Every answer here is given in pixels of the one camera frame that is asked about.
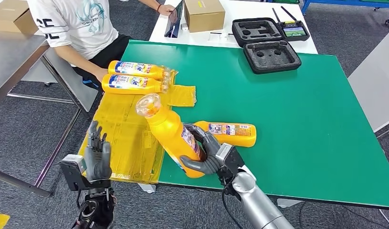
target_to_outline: yellow bottle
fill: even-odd
[[[148,77],[107,74],[103,77],[102,88],[111,94],[149,94],[167,92],[169,81],[157,81]]]
[[[147,63],[111,61],[108,66],[110,74],[127,74],[149,77],[156,80],[169,79],[170,69]]]
[[[142,97],[136,109],[139,115],[147,119],[153,136],[186,175],[190,178],[202,177],[203,173],[185,167],[180,160],[180,156],[186,155],[192,160],[203,161],[206,155],[194,136],[183,126],[179,115],[162,106],[158,94]]]
[[[199,121],[194,125],[212,133],[221,144],[252,147],[256,142],[256,127],[252,124]]]

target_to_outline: green tabletop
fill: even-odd
[[[195,85],[183,122],[254,124],[253,147],[238,150],[266,193],[389,207],[389,163],[335,56],[299,54],[297,70],[256,75],[242,49],[131,41],[123,61],[177,69]],[[165,156],[159,183],[222,188],[191,179]]]

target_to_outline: tablet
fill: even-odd
[[[169,15],[168,24],[166,26],[165,37],[177,38],[179,33],[180,19],[183,11],[183,1]]]

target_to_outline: person's hand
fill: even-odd
[[[108,74],[108,70],[105,68],[99,68],[96,72],[93,73],[98,81],[102,82],[103,77]]]
[[[161,5],[159,6],[158,12],[162,15],[169,16],[175,8],[171,5]]]

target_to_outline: blue shelf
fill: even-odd
[[[373,1],[359,1],[359,0],[305,0],[304,6],[301,9],[303,15],[307,11],[310,3],[323,3],[323,4],[335,4],[335,5],[349,5],[349,6],[368,6],[373,8],[389,8],[389,3],[385,2],[373,2]]]

